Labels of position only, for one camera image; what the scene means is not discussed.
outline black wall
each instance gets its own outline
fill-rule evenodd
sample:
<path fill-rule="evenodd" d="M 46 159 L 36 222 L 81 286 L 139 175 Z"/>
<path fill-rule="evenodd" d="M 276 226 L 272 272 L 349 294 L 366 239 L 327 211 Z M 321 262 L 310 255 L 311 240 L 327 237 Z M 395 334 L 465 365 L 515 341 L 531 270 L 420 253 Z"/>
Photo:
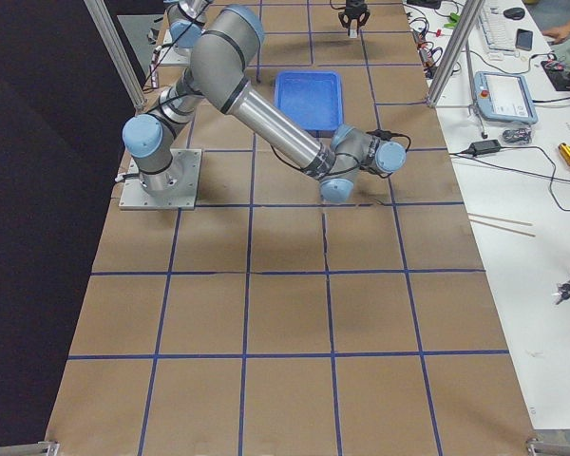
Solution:
<path fill-rule="evenodd" d="M 0 446 L 44 438 L 133 113 L 83 1 L 0 1 Z"/>

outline white desk surface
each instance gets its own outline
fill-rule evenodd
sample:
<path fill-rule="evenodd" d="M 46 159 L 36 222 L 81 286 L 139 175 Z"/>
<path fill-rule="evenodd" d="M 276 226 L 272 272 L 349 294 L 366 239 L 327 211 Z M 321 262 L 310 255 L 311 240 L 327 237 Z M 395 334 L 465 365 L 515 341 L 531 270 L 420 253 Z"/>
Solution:
<path fill-rule="evenodd" d="M 507 3 L 508 7 L 523 5 L 519 0 Z M 412 17 L 420 15 L 413 9 L 409 11 Z M 443 29 L 446 18 L 429 9 L 422 11 L 427 14 L 431 30 Z M 454 6 L 444 3 L 441 12 L 451 11 Z M 550 50 L 529 14 L 521 21 L 507 24 L 512 33 L 516 28 L 533 30 L 534 48 L 521 51 L 520 57 L 505 56 L 501 62 L 488 60 L 492 65 L 524 71 L 530 55 Z M 451 34 L 451 30 L 445 29 L 445 33 Z M 447 40 L 448 37 L 431 38 L 436 46 L 445 46 Z M 469 43 L 486 56 L 483 36 L 477 28 L 471 32 Z M 531 71 L 524 75 L 532 97 L 550 100 L 570 96 L 570 92 L 553 89 L 540 67 L 541 60 L 544 58 L 534 59 Z M 464 54 L 459 62 L 462 70 L 451 77 L 438 106 L 470 103 Z M 474 71 L 493 71 L 477 56 L 473 56 L 472 65 Z M 467 109 L 438 107 L 437 112 L 450 152 L 460 152 L 481 140 L 477 118 L 469 116 Z M 556 163 L 557 177 L 570 179 L 570 167 L 557 149 L 560 143 L 570 144 L 570 101 L 537 105 L 537 112 L 539 122 L 534 125 L 530 145 L 542 147 Z M 485 123 L 485 127 L 490 139 L 500 139 L 507 128 L 502 123 Z M 539 150 L 504 150 L 482 159 L 546 175 L 552 172 L 551 164 Z M 548 180 L 463 159 L 452 161 L 470 214 L 532 223 L 522 226 L 483 219 L 535 237 L 479 223 L 472 226 L 532 424 L 535 429 L 569 429 L 570 299 L 556 306 L 557 297 L 552 294 L 558 283 L 570 279 L 570 212 L 562 212 L 551 199 Z M 570 208 L 570 185 L 554 183 L 553 189 L 561 205 Z"/>

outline person's arm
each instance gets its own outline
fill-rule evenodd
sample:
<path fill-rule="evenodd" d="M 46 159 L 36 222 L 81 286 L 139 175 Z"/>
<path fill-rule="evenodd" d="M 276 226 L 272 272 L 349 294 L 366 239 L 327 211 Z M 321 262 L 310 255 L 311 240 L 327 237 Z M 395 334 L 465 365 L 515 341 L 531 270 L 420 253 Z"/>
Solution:
<path fill-rule="evenodd" d="M 545 30 L 542 34 L 555 38 L 555 44 L 559 44 L 568 36 L 570 36 L 570 22 L 564 24 L 563 26 L 553 27 L 549 30 Z"/>

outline black smartphone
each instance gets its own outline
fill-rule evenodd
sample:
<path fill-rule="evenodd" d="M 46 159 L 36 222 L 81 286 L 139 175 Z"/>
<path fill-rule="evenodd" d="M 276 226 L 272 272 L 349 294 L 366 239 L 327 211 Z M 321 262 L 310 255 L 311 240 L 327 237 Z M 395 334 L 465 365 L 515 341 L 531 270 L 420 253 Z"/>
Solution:
<path fill-rule="evenodd" d="M 532 31 L 524 30 L 523 28 L 517 29 L 515 37 L 515 48 L 521 50 L 532 50 Z"/>

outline computer mouse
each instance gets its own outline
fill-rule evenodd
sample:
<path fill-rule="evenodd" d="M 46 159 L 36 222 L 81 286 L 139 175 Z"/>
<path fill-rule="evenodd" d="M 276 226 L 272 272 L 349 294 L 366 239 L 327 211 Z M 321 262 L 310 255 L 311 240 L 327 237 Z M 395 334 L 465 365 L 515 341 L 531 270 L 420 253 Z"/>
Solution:
<path fill-rule="evenodd" d="M 525 16 L 525 9 L 523 8 L 509 8 L 503 11 L 503 16 L 507 19 L 513 19 L 514 21 L 519 21 Z"/>

